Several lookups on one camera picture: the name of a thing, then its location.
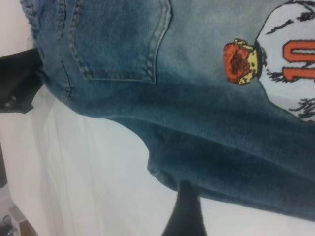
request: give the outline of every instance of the blue denim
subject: blue denim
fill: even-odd
[[[315,221],[314,124],[274,106],[258,79],[230,83],[223,62],[227,43],[254,45],[268,15],[286,2],[22,5],[49,90],[77,113],[139,135],[160,182],[175,190],[189,180],[206,198]]]

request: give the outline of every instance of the jeans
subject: jeans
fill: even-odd
[[[292,34],[305,30],[312,46],[314,1],[21,1],[49,90],[79,114],[135,132],[161,183],[188,180],[202,197],[315,220],[315,64],[310,52],[294,61],[305,43]],[[289,54],[305,78],[285,76],[286,57],[273,61],[285,30],[302,45]],[[235,38],[258,65],[223,55]]]

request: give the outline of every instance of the cartoon character embroidery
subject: cartoon character embroidery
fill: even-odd
[[[235,39],[224,48],[228,80],[257,77],[268,99],[304,121],[315,121],[315,0],[294,0],[273,10],[255,45]]]

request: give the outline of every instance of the pocket stitching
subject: pocket stitching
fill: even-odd
[[[76,62],[78,63],[79,70],[83,74],[83,77],[88,80],[113,80],[113,81],[140,81],[147,83],[156,83],[156,59],[158,54],[158,48],[162,41],[162,38],[168,28],[168,23],[170,21],[170,4],[168,0],[159,0],[161,6],[161,16],[157,23],[156,29],[154,30],[149,46],[148,46],[148,54],[147,54],[147,64],[146,64],[146,77],[149,77],[150,81],[147,80],[146,77],[143,77],[143,74],[138,72],[105,72],[107,76],[112,76],[114,78],[94,78],[92,71],[85,64],[83,58],[79,56],[79,53],[75,47],[75,32],[77,29],[77,25],[80,21],[80,14],[83,8],[83,0],[76,0],[74,9],[72,12],[72,16],[70,19],[69,26],[69,47],[71,49],[72,55]]]

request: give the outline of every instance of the orange number 10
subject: orange number 10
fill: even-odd
[[[283,47],[283,57],[288,62],[315,63],[315,40],[294,40],[288,42]],[[315,80],[315,68],[284,67],[282,72],[283,76],[289,81],[299,78]]]

